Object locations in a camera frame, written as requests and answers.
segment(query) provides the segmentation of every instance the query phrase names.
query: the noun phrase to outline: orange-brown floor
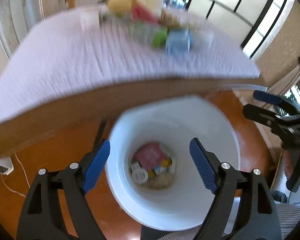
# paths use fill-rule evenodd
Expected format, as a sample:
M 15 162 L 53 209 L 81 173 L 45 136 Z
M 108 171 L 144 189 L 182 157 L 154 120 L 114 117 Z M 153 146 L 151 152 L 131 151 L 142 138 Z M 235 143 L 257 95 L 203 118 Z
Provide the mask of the orange-brown floor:
M 265 176 L 268 176 L 273 165 L 272 158 L 255 124 L 243 117 L 242 105 L 235 95 L 231 91 L 223 91 L 206 94 L 203 97 L 215 104 L 232 124 L 239 141 L 241 169 L 251 171 L 258 167 Z M 114 121 L 115 119 L 108 121 L 104 137 L 109 133 Z M 92 120 L 17 153 L 30 183 L 40 168 L 44 167 L 49 171 L 62 170 L 71 162 L 79 161 L 92 149 L 99 123 L 100 120 Z M 15 156 L 12 156 L 12 161 L 15 170 L 11 175 L 4 176 L 5 183 L 12 189 L 26 194 L 28 186 L 22 168 Z M 59 195 L 68 231 L 76 235 L 65 206 L 63 192 Z M 95 189 L 86 197 L 97 223 L 108 240 L 140 239 L 141 225 L 119 207 L 107 185 L 104 172 Z M 0 222 L 14 238 L 23 201 L 23 197 L 4 187 L 0 176 Z

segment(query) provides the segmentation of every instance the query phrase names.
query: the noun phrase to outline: white cable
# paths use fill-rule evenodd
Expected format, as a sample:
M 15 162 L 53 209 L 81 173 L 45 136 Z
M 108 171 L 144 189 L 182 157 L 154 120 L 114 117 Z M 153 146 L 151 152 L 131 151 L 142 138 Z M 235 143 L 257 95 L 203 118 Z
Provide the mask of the white cable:
M 17 191 L 15 191 L 15 190 L 9 188 L 9 187 L 7 186 L 7 184 L 5 184 L 5 182 L 3 181 L 2 174 L 1 174 L 1 180 L 2 180 L 3 184 L 6 186 L 6 188 L 7 188 L 8 190 L 10 190 L 10 191 L 13 192 L 13 193 L 17 193 L 17 194 L 19 194 L 19 195 L 22 196 L 22 197 L 26 197 L 26 195 L 23 195 L 22 193 L 17 192 Z
M 14 153 L 14 155 L 16 156 L 17 161 L 20 163 L 20 165 L 21 165 L 21 167 L 22 167 L 22 169 L 23 169 L 23 172 L 24 172 L 24 174 L 25 174 L 25 176 L 26 176 L 26 180 L 27 180 L 28 186 L 29 186 L 29 188 L 30 188 L 30 184 L 29 184 L 28 176 L 27 176 L 27 174 L 26 174 L 26 170 L 25 170 L 25 168 L 23 167 L 21 161 L 18 159 L 16 153 Z

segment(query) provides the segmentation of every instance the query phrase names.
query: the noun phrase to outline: white electrical device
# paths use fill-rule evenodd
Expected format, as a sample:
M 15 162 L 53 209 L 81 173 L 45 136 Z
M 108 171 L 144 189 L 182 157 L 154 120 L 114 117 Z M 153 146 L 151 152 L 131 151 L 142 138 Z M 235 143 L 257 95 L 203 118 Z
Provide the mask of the white electrical device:
M 13 172 L 13 164 L 10 157 L 0 158 L 0 174 L 9 175 Z

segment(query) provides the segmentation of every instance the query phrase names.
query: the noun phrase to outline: striped fabric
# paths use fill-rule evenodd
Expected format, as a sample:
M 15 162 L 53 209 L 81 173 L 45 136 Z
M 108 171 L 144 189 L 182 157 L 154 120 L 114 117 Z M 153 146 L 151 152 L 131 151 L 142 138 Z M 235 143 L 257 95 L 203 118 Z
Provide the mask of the striped fabric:
M 231 233 L 238 212 L 239 203 L 240 198 L 234 198 L 232 210 L 223 235 Z M 276 202 L 276 207 L 281 225 L 282 239 L 284 239 L 300 220 L 300 203 L 285 204 Z M 185 231 L 173 232 L 164 237 L 161 237 L 159 240 L 192 240 L 198 232 L 199 228 L 200 226 Z

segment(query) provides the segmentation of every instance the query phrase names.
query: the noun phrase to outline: white cup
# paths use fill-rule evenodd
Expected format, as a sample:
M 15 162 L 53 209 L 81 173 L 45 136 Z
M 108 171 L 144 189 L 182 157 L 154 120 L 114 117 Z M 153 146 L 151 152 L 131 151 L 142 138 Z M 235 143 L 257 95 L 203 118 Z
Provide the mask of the white cup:
M 238 169 L 240 151 L 232 126 L 216 107 L 198 96 L 136 107 L 116 122 L 109 137 L 106 175 L 112 194 L 133 219 L 164 231 L 202 224 L 214 195 L 204 187 L 189 154 L 194 137 L 221 162 Z M 151 141 L 162 142 L 176 159 L 175 180 L 167 189 L 148 189 L 131 179 L 129 164 L 134 152 Z

